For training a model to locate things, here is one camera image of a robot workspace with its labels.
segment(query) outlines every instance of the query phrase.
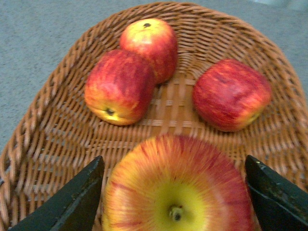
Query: woven basket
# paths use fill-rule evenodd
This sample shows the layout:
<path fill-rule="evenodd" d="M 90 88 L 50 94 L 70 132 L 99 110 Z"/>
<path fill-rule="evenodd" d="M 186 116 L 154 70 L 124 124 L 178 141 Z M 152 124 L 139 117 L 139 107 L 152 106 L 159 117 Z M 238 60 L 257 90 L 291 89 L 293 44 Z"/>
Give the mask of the woven basket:
<path fill-rule="evenodd" d="M 127 25 L 143 18 L 166 20 L 177 32 L 179 65 L 157 86 L 146 116 L 118 127 L 102 122 L 85 106 L 89 71 L 118 48 Z M 213 63 L 234 58 L 263 73 L 273 101 L 238 132 L 210 127 L 194 111 L 196 79 Z M 304 92 L 282 51 L 242 20 L 192 3 L 157 2 L 111 15 L 86 31 L 51 73 L 0 156 L 0 230 L 32 213 L 94 157 L 105 161 L 103 188 L 121 158 L 144 139 L 161 133 L 206 140 L 227 153 L 244 178 L 248 154 L 308 191 L 308 121 Z M 93 227 L 100 231 L 102 203 Z"/>

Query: floor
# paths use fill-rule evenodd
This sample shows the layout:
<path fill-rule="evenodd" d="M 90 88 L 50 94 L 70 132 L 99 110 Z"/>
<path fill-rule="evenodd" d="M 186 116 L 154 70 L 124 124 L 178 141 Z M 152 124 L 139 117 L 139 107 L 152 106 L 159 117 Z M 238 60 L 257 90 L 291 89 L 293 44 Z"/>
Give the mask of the floor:
<path fill-rule="evenodd" d="M 308 11 L 308 0 L 250 0 L 267 5 L 285 7 L 290 10 Z"/>

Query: red apple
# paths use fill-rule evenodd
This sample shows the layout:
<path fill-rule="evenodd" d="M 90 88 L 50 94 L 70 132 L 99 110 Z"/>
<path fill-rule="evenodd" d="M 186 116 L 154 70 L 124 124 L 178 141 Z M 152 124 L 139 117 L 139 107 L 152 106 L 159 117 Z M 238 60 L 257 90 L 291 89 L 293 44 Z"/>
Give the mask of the red apple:
<path fill-rule="evenodd" d="M 145 57 L 154 68 L 157 84 L 167 81 L 175 73 L 177 35 L 163 20 L 149 18 L 130 24 L 120 37 L 120 48 Z"/>
<path fill-rule="evenodd" d="M 155 88 L 155 75 L 140 55 L 113 50 L 102 56 L 85 86 L 87 107 L 115 125 L 129 125 L 146 113 Z"/>
<path fill-rule="evenodd" d="M 225 59 L 199 77 L 192 95 L 205 121 L 222 131 L 238 131 L 270 104 L 272 92 L 261 73 L 235 59 Z"/>
<path fill-rule="evenodd" d="M 246 184 L 209 143 L 152 137 L 113 169 L 103 199 L 104 231 L 252 231 Z"/>

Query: apple stem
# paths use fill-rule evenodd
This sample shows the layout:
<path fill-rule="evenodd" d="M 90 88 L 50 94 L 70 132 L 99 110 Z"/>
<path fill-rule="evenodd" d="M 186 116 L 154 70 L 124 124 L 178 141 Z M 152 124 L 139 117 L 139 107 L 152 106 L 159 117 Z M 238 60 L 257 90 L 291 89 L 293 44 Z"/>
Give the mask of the apple stem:
<path fill-rule="evenodd" d="M 149 24 L 149 23 L 145 23 L 143 26 L 144 26 L 144 28 L 147 28 L 147 27 L 150 27 L 150 26 L 151 26 L 151 24 Z"/>
<path fill-rule="evenodd" d="M 182 206 L 173 205 L 170 207 L 169 216 L 173 221 L 180 221 L 183 214 Z"/>

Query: yellow apple skin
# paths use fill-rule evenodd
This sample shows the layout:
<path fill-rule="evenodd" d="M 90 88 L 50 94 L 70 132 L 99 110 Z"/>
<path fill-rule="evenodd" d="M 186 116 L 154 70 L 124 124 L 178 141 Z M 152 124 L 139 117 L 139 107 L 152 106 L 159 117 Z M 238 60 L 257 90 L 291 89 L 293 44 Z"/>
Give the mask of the yellow apple skin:
<path fill-rule="evenodd" d="M 124 50 L 109 51 L 90 72 L 85 86 L 87 107 L 114 125 L 129 125 L 146 113 L 155 75 L 146 59 Z"/>
<path fill-rule="evenodd" d="M 140 143 L 114 168 L 104 231 L 252 231 L 240 173 L 214 146 L 171 134 Z"/>
<path fill-rule="evenodd" d="M 145 57 L 155 71 L 156 83 L 169 80 L 178 63 L 178 41 L 173 28 L 157 18 L 130 24 L 120 37 L 120 48 Z"/>
<path fill-rule="evenodd" d="M 245 128 L 272 99 L 265 76 L 235 59 L 212 65 L 196 81 L 192 95 L 197 113 L 221 131 Z"/>

